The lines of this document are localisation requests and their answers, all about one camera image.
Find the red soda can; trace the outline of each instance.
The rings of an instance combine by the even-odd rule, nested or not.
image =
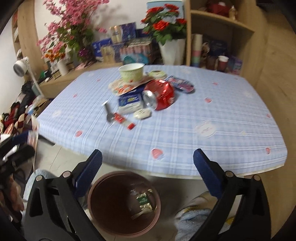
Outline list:
[[[155,110],[163,110],[174,103],[174,88],[163,80],[150,81],[142,95],[145,104]]]

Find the spoon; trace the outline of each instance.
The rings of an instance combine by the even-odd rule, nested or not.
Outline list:
[[[108,104],[108,101],[105,101],[105,102],[102,104],[102,106],[105,107],[105,110],[106,110],[106,112],[107,112],[107,121],[108,121],[109,123],[114,122],[114,115],[113,115],[112,112],[110,111],[110,106],[109,106],[109,104]]]

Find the paper plate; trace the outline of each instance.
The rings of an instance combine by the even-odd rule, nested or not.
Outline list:
[[[124,82],[121,78],[113,81],[108,85],[108,88],[112,91],[112,93],[116,96],[121,96],[125,93],[130,92],[131,90],[137,88],[138,86],[145,84],[151,80],[154,80],[154,77],[144,75],[143,78],[136,83],[129,84]]]

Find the red rose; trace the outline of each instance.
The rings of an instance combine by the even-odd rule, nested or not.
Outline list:
[[[169,4],[169,3],[166,3],[165,7],[168,8],[168,9],[173,9],[173,10],[178,10],[179,9],[179,7],[177,7],[176,5]]]
[[[176,22],[179,24],[186,24],[187,23],[187,21],[184,18],[177,18]]]
[[[141,20],[141,22],[142,22],[142,23],[146,23],[146,22],[147,22],[147,18],[143,18],[143,19]]]
[[[164,8],[163,7],[153,7],[147,10],[147,14],[149,13],[159,13],[161,11],[163,11]]]
[[[179,11],[178,11],[178,10],[176,10],[176,9],[170,9],[170,10],[169,10],[169,12],[175,12],[175,13],[179,13]]]
[[[169,22],[166,22],[166,21],[160,20],[158,23],[153,24],[153,28],[154,28],[155,30],[162,31],[162,30],[164,30],[169,24],[170,24]]]

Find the paper bowl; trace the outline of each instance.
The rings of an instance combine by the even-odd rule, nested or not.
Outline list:
[[[132,63],[121,66],[119,73],[124,82],[133,83],[138,82],[143,78],[144,64]]]

